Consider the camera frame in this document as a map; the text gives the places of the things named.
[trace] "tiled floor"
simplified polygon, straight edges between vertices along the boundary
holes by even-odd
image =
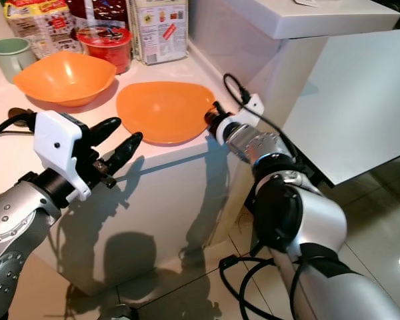
[[[400,306],[400,159],[332,190],[322,190],[347,216],[349,232],[341,260],[382,286]],[[9,318],[96,320],[102,310],[125,302],[139,308],[141,320],[241,319],[238,303],[222,284],[217,266],[230,254],[247,254],[251,234],[251,216],[242,212],[226,242],[171,261],[97,297],[84,296],[32,255]],[[270,257],[267,250],[259,255]],[[227,271],[233,286],[240,285],[251,267],[240,263]],[[259,308],[291,319],[289,299],[274,268],[258,272],[246,296]]]

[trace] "red container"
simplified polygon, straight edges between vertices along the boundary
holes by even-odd
[[[129,30],[114,26],[95,25],[77,32],[86,54],[111,62],[116,74],[127,71],[131,62]]]

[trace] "orange plate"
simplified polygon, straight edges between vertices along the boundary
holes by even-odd
[[[202,133],[215,101],[202,85],[149,82],[128,85],[117,96],[117,113],[130,132],[150,143],[181,143]]]
[[[61,51],[28,66],[13,81],[35,99],[80,107],[110,86],[115,70],[108,61]]]

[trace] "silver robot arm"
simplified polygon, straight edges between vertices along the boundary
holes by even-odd
[[[60,209],[76,197],[86,199],[99,182],[112,188],[112,175],[130,160],[142,140],[142,134],[135,133],[104,160],[91,147],[118,128],[119,118],[89,129],[54,111],[32,117],[34,149],[46,170],[40,175],[24,175],[14,187],[0,194],[0,319],[7,318],[26,259],[61,217]]]
[[[279,134],[259,132],[219,104],[217,109],[206,114],[209,130],[252,168],[254,230],[273,255],[293,317],[400,319],[400,309],[382,289],[338,259],[347,233],[344,212],[299,170]]]

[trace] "mug handle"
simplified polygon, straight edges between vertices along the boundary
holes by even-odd
[[[19,64],[18,58],[11,57],[12,68],[15,70],[16,74],[22,71],[21,65]]]

